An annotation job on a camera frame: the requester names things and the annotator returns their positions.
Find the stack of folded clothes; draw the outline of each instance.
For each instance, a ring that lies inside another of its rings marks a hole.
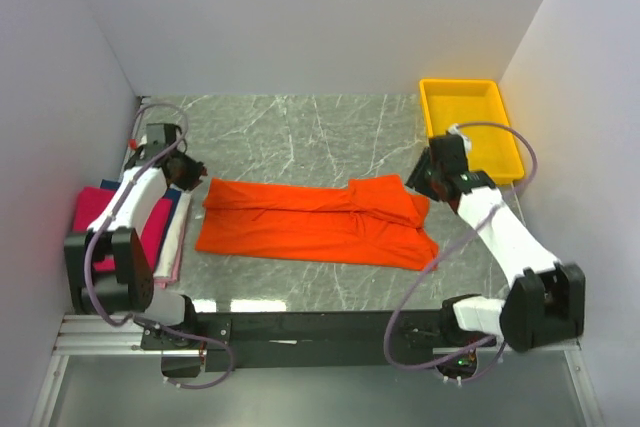
[[[73,231],[87,230],[107,207],[119,186],[118,182],[103,180],[100,188],[85,187],[76,199]],[[158,287],[164,288],[178,280],[190,203],[191,194],[168,189],[151,211],[142,234],[138,233]],[[108,272],[115,266],[113,259],[105,259],[95,263],[94,268],[98,272]]]

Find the yellow tray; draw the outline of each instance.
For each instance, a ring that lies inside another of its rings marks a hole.
[[[422,110],[427,136],[442,135],[452,124],[489,120],[509,125],[498,86],[492,80],[422,79]],[[524,177],[513,136],[494,127],[464,129],[472,142],[469,168],[484,170],[496,184]]]

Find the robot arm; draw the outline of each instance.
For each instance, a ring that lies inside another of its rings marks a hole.
[[[100,234],[92,261],[112,256],[115,270],[102,272],[93,267],[91,270],[96,295],[105,311],[109,314],[144,312],[147,319],[166,325],[181,324],[189,316],[192,309],[187,298],[171,292],[154,292],[153,271],[139,238],[151,211],[169,185],[192,190],[200,183],[200,176],[206,174],[204,165],[184,152],[172,150],[163,154],[167,146],[176,142],[179,131],[180,127],[174,124],[147,125],[147,142],[128,160],[122,183],[104,212],[86,232],[67,236],[65,261],[76,312],[94,312],[85,284],[84,258],[89,241],[105,220],[112,217],[106,231]],[[154,164],[140,175],[143,165],[155,157],[158,159]],[[122,206],[114,215],[116,204],[123,198]]]
[[[540,245],[485,172],[469,171],[460,135],[429,139],[407,186],[448,202],[472,228],[497,209],[479,236],[507,278],[509,295],[506,300],[479,295],[453,299],[448,306],[451,329],[495,335],[516,351],[582,334],[584,274]]]

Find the orange cloth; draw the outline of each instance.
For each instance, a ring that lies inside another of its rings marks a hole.
[[[213,179],[196,250],[421,270],[438,253],[429,201],[397,175],[318,189]]]

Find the marble surface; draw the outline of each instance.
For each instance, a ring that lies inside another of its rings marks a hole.
[[[397,173],[406,179],[425,142],[415,95],[155,97],[189,114],[189,154],[210,178],[315,187]],[[177,120],[155,109],[141,122]],[[200,311],[393,309],[416,272],[389,267],[218,256],[193,248],[209,179],[193,192],[180,281],[170,287]],[[520,216],[517,201],[511,207]],[[447,205],[432,203],[427,233],[444,248],[466,230]],[[505,277],[480,240],[442,262],[409,308],[439,308],[466,293],[503,296]]]

